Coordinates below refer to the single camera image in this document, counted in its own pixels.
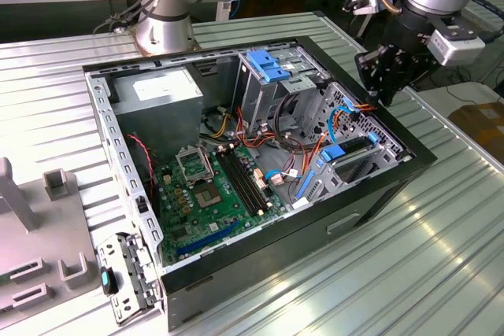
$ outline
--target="red cable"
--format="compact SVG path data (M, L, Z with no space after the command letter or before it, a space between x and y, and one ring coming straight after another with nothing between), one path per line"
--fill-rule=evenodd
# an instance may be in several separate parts
M149 163L149 176L150 176L150 199L152 200L154 198L154 170L152 169L152 161L150 160L150 155L149 155L149 149L145 147L145 145L142 143L142 141L138 138L136 138L134 135L128 134L126 135L128 138L133 139L135 142L137 142L142 148L143 152L145 153L145 156L147 158L147 162Z

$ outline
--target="wire bundle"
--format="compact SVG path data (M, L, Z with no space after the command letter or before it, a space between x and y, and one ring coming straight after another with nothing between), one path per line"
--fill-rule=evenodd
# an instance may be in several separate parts
M352 104L352 106L356 109L359 110L359 112L366 112L369 110L375 110L376 108L371 106L370 104L362 104L362 105L355 105ZM335 131L338 128L338 119L342 115L342 113L345 112L347 114L352 113L351 110L349 110L347 107L344 106L336 106L332 111L331 114L329 115L328 119L328 133L329 133L329 138L331 139L332 143L336 142L336 136L335 136Z
M211 135L211 138L219 138L221 137L224 132L226 131L226 124L228 123L228 120L231 118L231 115L225 113L224 114L224 119L222 121L222 126L220 127L219 131L213 135Z
M236 109L238 113L238 123L236 125L236 137L238 140L243 143L243 145L250 147L252 149L257 149L259 146L263 145L266 141L275 138L275 135L272 132L266 132L263 134L258 134L252 141L249 141L245 138L245 125L243 124L243 114L242 110L238 107Z
M112 16L110 16L107 20L105 20L103 23L101 23L99 26L97 26L93 30L93 34L97 33L101 28L105 27L106 25L109 26L109 31L112 31L113 26L115 24L123 24L123 25L128 25L130 24L141 12L146 11L147 13L152 13L156 7L158 6L159 0L147 0L144 4L142 4L144 0L137 0L134 4L129 6L127 9L122 11L121 13L116 13ZM150 6L152 3L154 5L151 7L150 10L147 10L147 7ZM137 24L142 23L148 16L144 16L142 19L140 19Z

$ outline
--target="metal bracket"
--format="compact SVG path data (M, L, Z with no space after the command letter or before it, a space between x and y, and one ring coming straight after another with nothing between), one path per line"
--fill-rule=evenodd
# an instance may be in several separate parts
M117 324L153 308L161 299L154 263L140 235L117 234L98 246L100 264L117 281L110 303Z

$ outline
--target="metal table surface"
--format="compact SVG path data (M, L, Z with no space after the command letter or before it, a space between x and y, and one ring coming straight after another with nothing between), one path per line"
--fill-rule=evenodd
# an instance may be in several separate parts
M494 6L497 6L500 9L504 9L504 0L488 0L488 1L491 2ZM478 21L486 29L497 30L502 27L502 20L500 19L500 17L486 10L482 6L477 5L476 3L470 2L467 5L467 7L465 7L465 11L472 13L474 16L476 16L478 18Z
M357 78L360 47L313 13L197 24L204 47L309 35ZM0 46L0 151L17 183L75 172L91 237L127 225L80 66L138 57L128 35ZM438 157L372 222L171 334L503 333L504 168L411 90L391 112ZM2 334L166 334L151 312L115 324L100 288Z

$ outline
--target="blue pcie slot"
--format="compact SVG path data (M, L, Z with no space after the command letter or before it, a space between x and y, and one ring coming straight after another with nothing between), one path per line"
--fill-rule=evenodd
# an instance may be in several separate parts
M195 251L196 249L202 248L212 242L215 242L216 240L225 238L226 236L231 234L234 226L235 226L234 224L231 224L231 225L227 226L226 228L223 228L220 231L214 232L213 234L207 235L204 238L197 240L196 242L192 242L191 244L188 244L184 247L177 248L176 254L178 256L180 256L180 255L184 255L186 253L191 253L191 252Z

